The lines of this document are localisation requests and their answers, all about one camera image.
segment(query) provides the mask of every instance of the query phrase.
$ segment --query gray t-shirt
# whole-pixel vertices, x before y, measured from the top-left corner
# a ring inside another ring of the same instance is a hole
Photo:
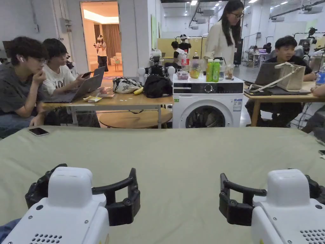
[[[25,82],[21,82],[12,64],[0,65],[0,115],[14,113],[25,105],[32,84],[33,75]],[[46,99],[42,86],[37,93],[37,101]]]

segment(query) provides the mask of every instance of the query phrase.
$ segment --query robotic arm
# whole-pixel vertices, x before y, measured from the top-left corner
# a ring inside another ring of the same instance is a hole
[[[29,210],[3,243],[107,244],[110,226],[132,223],[140,209],[136,178],[132,168],[125,180],[91,188],[91,171],[60,164],[30,186]],[[116,202],[125,187],[128,197]]]
[[[297,169],[268,174],[268,190],[247,188],[220,175],[219,210],[230,224],[251,226],[254,244],[324,244],[325,188]],[[243,202],[230,198],[243,193]]]

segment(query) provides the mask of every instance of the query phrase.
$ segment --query bag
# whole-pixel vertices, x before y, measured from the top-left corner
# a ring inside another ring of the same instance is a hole
[[[120,94],[133,93],[138,90],[142,84],[130,78],[120,77],[113,79],[113,91]]]
[[[278,64],[276,69],[281,69],[280,77],[278,80],[271,82],[265,86],[251,84],[249,87],[250,92],[262,91],[267,87],[278,86],[286,91],[300,91],[303,86],[305,66],[299,66],[288,62]]]
[[[172,82],[165,77],[150,75],[144,84],[143,93],[149,98],[171,96],[173,94]]]

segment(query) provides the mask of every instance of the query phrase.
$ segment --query green bottle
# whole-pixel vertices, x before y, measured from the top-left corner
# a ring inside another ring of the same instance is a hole
[[[213,76],[213,59],[209,59],[206,68],[206,82],[212,82],[212,76]]]
[[[213,73],[212,73],[212,82],[218,82],[219,81],[219,74],[220,74],[220,60],[215,59],[213,61]]]

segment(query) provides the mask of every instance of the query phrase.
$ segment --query banana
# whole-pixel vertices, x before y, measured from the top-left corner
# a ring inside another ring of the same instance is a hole
[[[143,93],[143,87],[140,87],[138,90],[134,91],[134,95],[139,95]]]

